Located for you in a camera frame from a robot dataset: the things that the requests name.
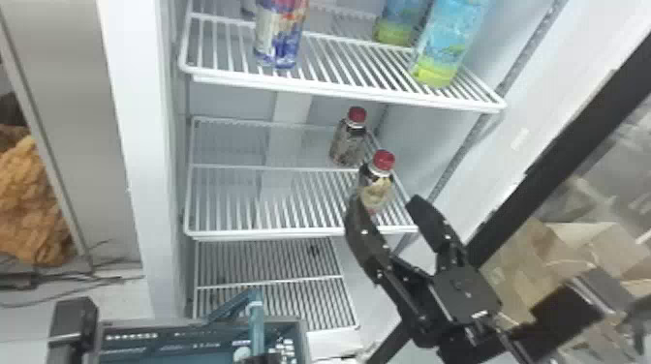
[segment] floor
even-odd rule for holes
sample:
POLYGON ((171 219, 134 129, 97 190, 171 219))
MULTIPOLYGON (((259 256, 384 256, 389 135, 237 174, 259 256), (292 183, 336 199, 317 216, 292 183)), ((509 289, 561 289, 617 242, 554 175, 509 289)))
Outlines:
MULTIPOLYGON (((98 273, 102 276, 136 278, 139 269, 111 270, 98 273)), ((26 303, 55 295, 62 291, 88 288, 87 284, 52 283, 33 292, 0 292, 3 304, 26 303)), ((136 279, 122 285, 94 288, 66 296, 89 296, 100 309, 100 319, 148 319, 152 317, 149 288, 145 279, 136 279)), ((56 299, 33 306, 0 309, 0 363, 46 362, 47 333, 56 299)))

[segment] orange fabric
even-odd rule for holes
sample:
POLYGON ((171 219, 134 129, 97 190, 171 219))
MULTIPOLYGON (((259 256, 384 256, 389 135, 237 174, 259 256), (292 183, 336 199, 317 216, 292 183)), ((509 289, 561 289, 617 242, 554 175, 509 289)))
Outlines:
POLYGON ((70 232, 26 128, 0 125, 0 252, 30 264, 61 265, 70 232))

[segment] white wire shelf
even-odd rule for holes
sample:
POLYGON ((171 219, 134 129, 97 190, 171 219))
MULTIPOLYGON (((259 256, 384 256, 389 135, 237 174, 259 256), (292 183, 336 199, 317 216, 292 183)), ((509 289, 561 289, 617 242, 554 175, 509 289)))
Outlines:
POLYGON ((332 16, 319 17, 316 31, 304 32, 296 67, 280 72, 256 63, 254 23, 202 4, 213 2, 188 3, 178 59, 194 81, 485 113, 506 107, 465 68, 445 88, 416 82, 408 72, 412 51, 371 42, 370 22, 358 12, 332 8, 332 16))
POLYGON ((300 317, 309 331, 358 327, 328 239, 200 242, 195 260, 195 318, 245 289, 260 288, 267 315, 300 317))
MULTIPOLYGON (((223 165, 266 167, 340 167, 327 152, 335 127, 271 123, 195 116, 192 119, 193 166, 223 165)), ((368 135, 363 145, 363 160, 369 161, 378 149, 368 135)))
MULTIPOLYGON (((193 123, 188 236, 199 241, 343 236, 357 170, 326 166, 330 128, 205 117, 193 123)), ((379 147, 372 136, 369 140, 367 156, 379 147)), ((373 219, 384 234, 416 232, 404 208, 407 195, 400 179, 394 180, 393 200, 373 219)))

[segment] plastic bottle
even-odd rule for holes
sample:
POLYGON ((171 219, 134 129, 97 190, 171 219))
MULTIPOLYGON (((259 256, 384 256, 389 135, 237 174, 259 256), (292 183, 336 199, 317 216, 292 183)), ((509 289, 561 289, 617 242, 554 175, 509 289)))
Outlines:
POLYGON ((354 166, 361 160, 361 151, 366 137, 366 110, 353 106, 348 117, 337 125, 330 145, 330 159, 342 167, 354 166))
POLYGON ((387 150, 378 150, 372 162, 359 168, 357 193, 371 215, 382 210, 393 198, 393 165, 395 156, 387 150))
POLYGON ((373 28, 373 38, 389 45, 410 46, 430 1, 387 0, 373 28))
POLYGON ((253 54, 266 67, 296 64, 309 0, 258 0, 253 54))
POLYGON ((412 76, 432 87, 448 86, 491 3, 492 0, 437 0, 414 52, 412 76))

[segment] refrigerator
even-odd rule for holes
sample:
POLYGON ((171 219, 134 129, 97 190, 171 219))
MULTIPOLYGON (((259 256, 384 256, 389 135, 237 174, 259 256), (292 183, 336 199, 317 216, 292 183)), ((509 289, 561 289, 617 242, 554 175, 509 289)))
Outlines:
POLYGON ((400 317, 343 238, 357 169, 327 148, 348 108, 368 111, 366 158, 397 159, 379 231, 432 271, 409 197, 471 241, 651 29, 642 0, 495 1, 452 85, 433 89, 407 75, 410 47, 370 38, 383 6, 314 0, 298 66, 279 74, 256 65, 239 1, 97 0, 157 318, 261 288, 269 314, 306 319, 314 360, 372 353, 400 317))

